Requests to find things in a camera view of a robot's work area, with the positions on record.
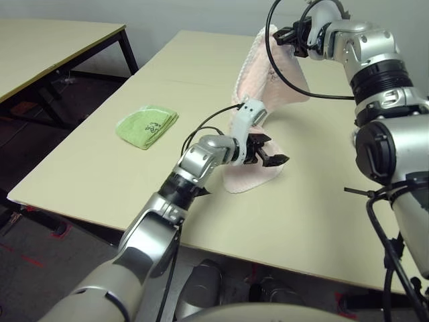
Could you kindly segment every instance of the desk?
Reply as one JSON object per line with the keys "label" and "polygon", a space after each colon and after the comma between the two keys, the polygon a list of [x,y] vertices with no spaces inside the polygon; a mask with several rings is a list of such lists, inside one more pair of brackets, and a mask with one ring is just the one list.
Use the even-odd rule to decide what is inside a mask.
{"label": "desk", "polygon": [[[252,37],[180,32],[107,99],[10,193],[18,203],[125,229],[175,165],[184,138],[201,120],[229,105]],[[310,89],[350,93],[343,68],[301,60]],[[149,150],[115,135],[116,123],[145,104],[180,117]],[[199,197],[185,220],[182,243],[296,272],[382,288],[383,248],[367,218],[365,197],[344,186],[376,189],[355,165],[353,102],[310,99],[276,111],[264,127],[291,158],[274,180],[232,195],[221,169],[211,195]],[[229,114],[212,124],[227,129]],[[376,206],[391,236],[387,203]],[[410,276],[419,276],[408,251]],[[402,291],[397,279],[393,290]]]}
{"label": "desk", "polygon": [[39,119],[28,119],[5,111],[24,99],[31,99],[64,127],[56,112],[38,93],[50,81],[86,59],[119,42],[130,72],[138,71],[129,45],[125,25],[83,21],[42,19],[0,19],[0,104],[2,115],[55,125]]}

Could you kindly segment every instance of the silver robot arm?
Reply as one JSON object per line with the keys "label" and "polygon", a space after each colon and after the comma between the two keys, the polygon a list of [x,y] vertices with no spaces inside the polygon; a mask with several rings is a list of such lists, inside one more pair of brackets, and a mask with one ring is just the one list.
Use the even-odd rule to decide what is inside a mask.
{"label": "silver robot arm", "polygon": [[408,76],[393,35],[369,22],[345,18],[338,1],[320,1],[297,30],[275,34],[278,44],[293,44],[296,55],[343,64],[356,101],[356,163],[371,180],[426,182],[424,190],[389,193],[400,231],[417,267],[429,278],[429,101]]}
{"label": "silver robot arm", "polygon": [[268,137],[249,134],[265,115],[262,102],[248,100],[235,115],[231,136],[203,136],[187,149],[123,234],[118,255],[93,270],[40,321],[133,321],[146,281],[168,268],[178,247],[179,227],[194,198],[207,194],[204,186],[213,170],[222,164],[254,163],[259,153],[265,166],[287,161],[283,155],[262,153]]}

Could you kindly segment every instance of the black cable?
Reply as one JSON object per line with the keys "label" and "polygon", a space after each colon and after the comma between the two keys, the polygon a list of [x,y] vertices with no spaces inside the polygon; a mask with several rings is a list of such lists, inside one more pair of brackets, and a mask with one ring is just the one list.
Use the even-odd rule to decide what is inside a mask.
{"label": "black cable", "polygon": [[375,193],[375,196],[370,198],[367,201],[366,208],[367,208],[369,220],[371,221],[371,223],[374,227],[374,230],[378,235],[378,238],[380,239],[381,243],[383,244],[384,249],[386,251],[386,254],[389,257],[391,264],[393,265],[393,267],[396,271],[397,277],[401,281],[402,286],[404,287],[404,290],[405,290],[408,298],[410,299],[411,305],[413,306],[413,309],[416,312],[419,320],[427,322],[427,321],[429,321],[428,312],[425,310],[425,308],[421,304],[419,298],[417,297],[417,294],[414,291],[410,280],[408,280],[408,277],[407,277],[404,269],[402,268],[402,265],[400,263],[400,259],[398,258],[396,251],[393,248],[393,245],[391,244],[391,242],[387,238],[383,228],[380,225],[380,222],[378,221],[377,217],[375,216],[375,213],[373,210],[373,205],[377,201],[380,201],[383,199],[386,199],[386,195],[384,193]]}
{"label": "black cable", "polygon": [[232,106],[229,106],[229,107],[225,107],[224,109],[221,109],[221,110],[219,110],[219,111],[217,111],[216,113],[213,113],[212,115],[210,115],[209,117],[207,117],[196,129],[195,129],[195,131],[193,131],[187,138],[186,138],[186,140],[185,140],[185,142],[184,142],[184,145],[182,146],[182,150],[181,150],[181,156],[183,155],[183,153],[184,153],[184,151],[185,151],[185,146],[186,146],[186,149],[187,148],[189,148],[189,146],[190,146],[190,143],[191,143],[191,141],[192,141],[192,139],[194,138],[194,136],[195,136],[195,134],[196,134],[196,132],[198,132],[203,126],[204,126],[204,124],[205,123],[207,123],[208,121],[210,121],[213,117],[215,117],[215,116],[217,116],[217,115],[219,115],[219,114],[221,114],[221,113],[223,113],[223,112],[226,112],[226,111],[229,111],[230,109],[240,109],[240,107],[242,107],[243,106],[243,103],[240,103],[240,104],[236,104],[236,105],[232,105]]}
{"label": "black cable", "polygon": [[393,268],[386,270],[383,289],[383,316],[384,322],[391,322],[391,279],[393,277]]}
{"label": "black cable", "polygon": [[299,87],[292,84],[280,71],[280,69],[277,67],[277,64],[274,61],[273,54],[271,53],[271,48],[269,47],[269,25],[271,24],[271,19],[273,17],[273,13],[275,8],[278,6],[281,0],[275,0],[271,8],[269,9],[267,21],[265,23],[265,49],[267,50],[268,60],[273,66],[273,69],[275,73],[280,77],[280,79],[288,85],[291,89],[294,91],[297,91],[303,95],[309,96],[309,97],[316,97],[318,99],[342,99],[342,100],[354,100],[355,98],[353,96],[338,96],[338,95],[323,95],[323,94],[314,94],[308,91],[305,91],[304,89],[300,89]]}
{"label": "black cable", "polygon": [[180,155],[183,156],[183,153],[185,153],[185,150],[187,150],[190,146],[190,143],[192,141],[192,139],[194,138],[196,132],[201,131],[202,129],[213,129],[215,130],[220,136],[223,136],[223,132],[218,129],[217,127],[214,126],[202,126],[199,129],[196,129],[195,131],[193,131],[191,134],[189,134],[189,136],[186,138],[186,140],[183,142],[182,144],[182,150]]}
{"label": "black cable", "polygon": [[166,306],[168,292],[170,291],[170,286],[171,286],[172,280],[173,280],[174,268],[176,267],[177,255],[179,253],[180,235],[181,234],[182,234],[182,226],[179,226],[178,233],[177,233],[177,238],[178,238],[177,239],[177,249],[174,252],[174,257],[172,259],[172,265],[170,267],[170,272],[168,273],[166,289],[164,290],[164,294],[162,295],[160,309],[158,310],[158,315],[156,316],[156,320],[155,320],[156,322],[161,321],[162,313],[164,312],[164,307]]}

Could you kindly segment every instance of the green towel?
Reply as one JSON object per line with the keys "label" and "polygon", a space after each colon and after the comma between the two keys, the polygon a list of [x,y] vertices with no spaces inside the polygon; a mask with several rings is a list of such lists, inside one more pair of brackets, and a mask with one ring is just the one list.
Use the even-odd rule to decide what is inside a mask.
{"label": "green towel", "polygon": [[123,140],[147,150],[179,115],[165,107],[148,105],[128,115],[116,125],[116,134]]}

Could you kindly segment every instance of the table top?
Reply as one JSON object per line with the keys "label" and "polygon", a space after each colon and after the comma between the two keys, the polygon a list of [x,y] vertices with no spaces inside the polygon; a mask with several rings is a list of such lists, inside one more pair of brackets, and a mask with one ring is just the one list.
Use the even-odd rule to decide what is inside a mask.
{"label": "table top", "polygon": [[123,29],[118,23],[0,19],[0,102]]}
{"label": "table top", "polygon": [[[177,162],[184,138],[231,92],[252,37],[180,32],[136,75],[36,166],[9,198],[65,216],[125,229]],[[348,95],[343,67],[300,60],[310,89]],[[177,122],[147,151],[115,135],[117,122],[146,104],[176,110]],[[352,101],[310,99],[270,115],[264,128],[290,161],[282,173],[241,194],[223,188],[196,199],[184,245],[296,272],[382,288],[383,248],[365,211],[366,198],[343,187],[376,189],[355,165]],[[227,130],[229,114],[212,124]],[[390,236],[397,224],[387,203],[375,207]],[[409,252],[403,265],[419,276]],[[403,292],[395,277],[392,289]]]}

